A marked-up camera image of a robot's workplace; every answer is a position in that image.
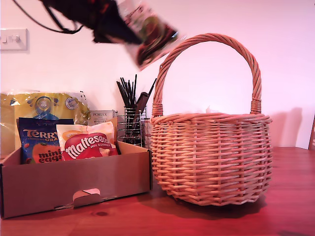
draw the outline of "terry's logo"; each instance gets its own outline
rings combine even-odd
[[[57,132],[46,133],[46,132],[38,132],[36,130],[23,129],[23,132],[25,131],[27,131],[27,136],[29,138],[41,138],[41,139],[45,139],[46,141],[58,140]]]

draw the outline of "box handle cutout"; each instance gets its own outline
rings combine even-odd
[[[73,207],[81,207],[102,202],[100,191],[97,188],[77,191],[73,194]]]

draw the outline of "yellow plastic bag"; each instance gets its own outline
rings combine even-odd
[[[87,125],[90,111],[83,93],[27,91],[1,93],[1,156],[21,146],[16,119],[73,119]]]

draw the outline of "maltesers logo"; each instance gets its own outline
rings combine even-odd
[[[65,160],[108,156],[112,146],[105,134],[77,134],[69,138],[63,151]]]

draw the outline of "black cable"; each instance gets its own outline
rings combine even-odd
[[[42,23],[38,22],[37,20],[35,20],[32,16],[30,16],[30,14],[27,13],[26,10],[24,10],[24,8],[23,8],[16,0],[12,0],[12,1],[13,1],[13,2],[18,6],[18,8],[20,8],[21,11],[23,11],[24,14],[27,15],[32,21],[34,21],[36,24],[42,26],[43,28],[45,28],[45,29],[47,29],[47,30],[51,30],[51,31],[57,32],[57,33],[74,34],[74,33],[76,33],[76,32],[79,32],[79,31],[82,29],[82,27],[83,27],[83,25],[81,25],[80,28],[77,29],[76,23],[73,22],[74,27],[75,27],[75,30],[65,29],[65,28],[63,28],[62,25],[58,22],[58,20],[56,19],[56,17],[55,17],[55,16],[52,16],[52,15],[50,14],[50,12],[49,12],[50,16],[53,18],[53,20],[55,21],[55,23],[56,23],[62,30],[56,30],[56,29],[49,28],[49,27],[43,25]]]

